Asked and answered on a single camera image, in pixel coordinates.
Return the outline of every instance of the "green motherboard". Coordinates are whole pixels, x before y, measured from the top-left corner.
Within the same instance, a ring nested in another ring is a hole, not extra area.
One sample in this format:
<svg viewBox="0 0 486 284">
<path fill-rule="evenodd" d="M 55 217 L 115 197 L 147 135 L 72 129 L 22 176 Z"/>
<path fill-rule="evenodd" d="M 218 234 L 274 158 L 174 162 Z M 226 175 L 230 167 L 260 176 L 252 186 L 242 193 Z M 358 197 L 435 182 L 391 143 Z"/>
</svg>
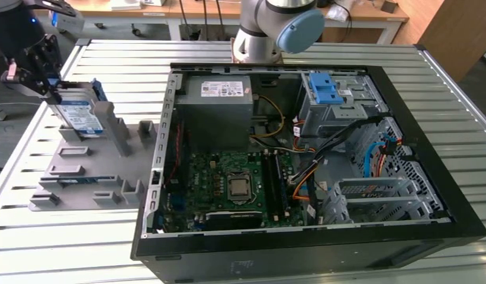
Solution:
<svg viewBox="0 0 486 284">
<path fill-rule="evenodd" d="M 300 206 L 287 206 L 284 218 L 268 218 L 264 174 L 260 152 L 192 153 L 188 161 L 188 191 L 180 196 L 184 211 L 175 211 L 175 223 L 184 231 L 200 231 L 204 214 L 222 211 L 258 211 L 260 227 L 287 227 L 303 224 Z M 292 174 L 291 156 L 276 155 L 282 178 Z"/>
</svg>

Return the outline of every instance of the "motherboard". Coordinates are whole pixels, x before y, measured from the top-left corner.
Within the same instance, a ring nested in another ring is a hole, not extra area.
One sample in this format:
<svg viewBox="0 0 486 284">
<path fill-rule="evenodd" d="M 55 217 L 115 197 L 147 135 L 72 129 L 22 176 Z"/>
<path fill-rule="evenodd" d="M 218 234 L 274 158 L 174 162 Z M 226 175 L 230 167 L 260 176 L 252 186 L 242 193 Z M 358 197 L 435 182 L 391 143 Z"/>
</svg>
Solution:
<svg viewBox="0 0 486 284">
<path fill-rule="evenodd" d="M 187 192 L 171 196 L 172 224 L 184 231 L 302 225 L 302 208 L 287 200 L 292 171 L 287 152 L 192 153 Z"/>
</svg>

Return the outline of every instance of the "metal table surface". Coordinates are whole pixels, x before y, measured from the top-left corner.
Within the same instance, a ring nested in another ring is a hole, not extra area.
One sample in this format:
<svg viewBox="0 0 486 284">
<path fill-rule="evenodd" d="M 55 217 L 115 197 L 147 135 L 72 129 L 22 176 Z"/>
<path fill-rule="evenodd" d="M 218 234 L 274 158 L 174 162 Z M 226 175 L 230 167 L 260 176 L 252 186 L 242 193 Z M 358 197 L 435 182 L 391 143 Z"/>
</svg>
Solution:
<svg viewBox="0 0 486 284">
<path fill-rule="evenodd" d="M 318 44 L 286 63 L 382 66 L 486 226 L 486 118 L 427 52 L 411 46 Z M 160 119 L 171 62 L 230 62 L 227 43 L 92 40 L 76 46 L 66 80 L 104 84 L 126 123 Z M 136 209 L 31 212 L 59 121 L 42 104 L 0 175 L 0 283 L 158 283 L 130 259 Z M 333 273 L 267 283 L 486 283 L 486 238 L 402 269 Z"/>
</svg>

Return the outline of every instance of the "robotic arm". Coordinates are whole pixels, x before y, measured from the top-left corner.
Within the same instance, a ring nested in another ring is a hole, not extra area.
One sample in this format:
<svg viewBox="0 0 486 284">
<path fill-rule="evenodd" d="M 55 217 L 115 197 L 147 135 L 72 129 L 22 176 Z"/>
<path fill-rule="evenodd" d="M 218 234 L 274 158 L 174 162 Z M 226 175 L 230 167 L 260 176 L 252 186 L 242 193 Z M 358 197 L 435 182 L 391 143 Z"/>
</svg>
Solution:
<svg viewBox="0 0 486 284">
<path fill-rule="evenodd" d="M 62 68 L 58 40 L 56 36 L 46 35 L 34 9 L 76 17 L 64 0 L 0 0 L 0 51 L 10 66 L 2 81 L 24 95 L 58 104 L 62 100 L 54 87 Z"/>
<path fill-rule="evenodd" d="M 279 49 L 303 52 L 325 25 L 317 0 L 244 0 L 232 54 L 239 63 L 275 63 Z"/>
</svg>

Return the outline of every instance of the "ram slot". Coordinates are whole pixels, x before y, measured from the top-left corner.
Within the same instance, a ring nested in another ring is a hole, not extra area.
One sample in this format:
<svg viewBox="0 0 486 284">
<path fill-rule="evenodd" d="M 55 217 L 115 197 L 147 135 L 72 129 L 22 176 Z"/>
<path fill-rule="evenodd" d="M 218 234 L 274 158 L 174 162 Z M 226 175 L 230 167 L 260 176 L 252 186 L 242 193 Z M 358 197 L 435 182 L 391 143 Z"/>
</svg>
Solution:
<svg viewBox="0 0 486 284">
<path fill-rule="evenodd" d="M 260 155 L 266 207 L 270 221 L 279 221 L 279 219 L 284 216 L 280 187 L 282 181 L 278 172 L 280 169 L 276 161 L 276 155 L 271 153 Z"/>
<path fill-rule="evenodd" d="M 274 155 L 275 156 L 275 163 L 276 163 L 276 173 L 278 173 L 278 179 L 280 180 L 280 200 L 282 200 L 282 207 L 283 207 L 283 211 L 284 211 L 284 217 L 290 216 L 288 213 L 288 201 L 287 201 L 287 184 L 286 184 L 286 180 L 283 178 L 283 173 L 284 171 L 282 170 L 282 163 L 279 160 L 279 155 Z"/>
</svg>

